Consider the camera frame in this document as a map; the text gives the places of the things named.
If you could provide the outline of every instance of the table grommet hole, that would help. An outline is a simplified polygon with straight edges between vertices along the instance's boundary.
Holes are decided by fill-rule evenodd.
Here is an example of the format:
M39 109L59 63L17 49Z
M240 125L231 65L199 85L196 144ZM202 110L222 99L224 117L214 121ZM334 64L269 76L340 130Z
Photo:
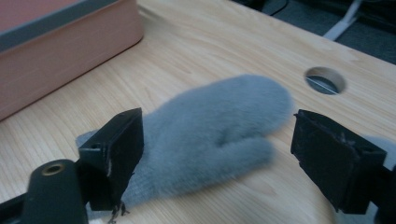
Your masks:
M313 90L327 95L343 92L347 83L335 70L327 67L313 67L305 72L305 81Z

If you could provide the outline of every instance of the pink box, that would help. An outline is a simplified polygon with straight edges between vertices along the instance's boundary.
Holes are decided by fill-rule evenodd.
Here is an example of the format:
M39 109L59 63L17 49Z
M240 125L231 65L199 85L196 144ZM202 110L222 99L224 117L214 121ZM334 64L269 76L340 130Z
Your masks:
M136 0L0 1L0 119L142 36Z

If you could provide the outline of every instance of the floor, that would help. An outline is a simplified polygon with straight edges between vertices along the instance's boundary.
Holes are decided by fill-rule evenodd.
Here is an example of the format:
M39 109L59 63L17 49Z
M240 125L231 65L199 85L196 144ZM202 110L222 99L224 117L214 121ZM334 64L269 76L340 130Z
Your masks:
M352 0L265 0L262 12L314 34L324 35L344 17L351 2ZM336 42L396 64L396 16L392 16L396 14L396 1L380 2L386 2L391 7L364 3L358 20Z

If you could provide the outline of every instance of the wood grain surface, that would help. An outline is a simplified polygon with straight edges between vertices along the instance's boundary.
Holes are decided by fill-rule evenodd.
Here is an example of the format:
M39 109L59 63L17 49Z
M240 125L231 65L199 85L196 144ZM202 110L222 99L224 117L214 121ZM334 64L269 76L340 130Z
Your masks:
M245 73L288 88L295 112L315 111L358 134L396 140L395 65L229 1L138 5L145 27L140 43L0 122L0 202L24 193L37 166L75 161L75 138L115 114L136 107L147 114L183 91ZM316 66L340 73L345 91L325 95L309 88L304 73ZM294 122L270 136L276 147L271 166L144 203L118 223L333 223L332 208L290 155Z

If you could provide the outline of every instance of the gray mitten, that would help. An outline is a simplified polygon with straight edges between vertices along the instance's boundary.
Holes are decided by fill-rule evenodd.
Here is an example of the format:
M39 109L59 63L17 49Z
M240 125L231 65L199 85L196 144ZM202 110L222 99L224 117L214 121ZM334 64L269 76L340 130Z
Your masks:
M145 149L123 195L127 207L219 183L264 166L265 135L291 117L289 93L243 75L186 91L143 118ZM94 132L77 139L78 146Z

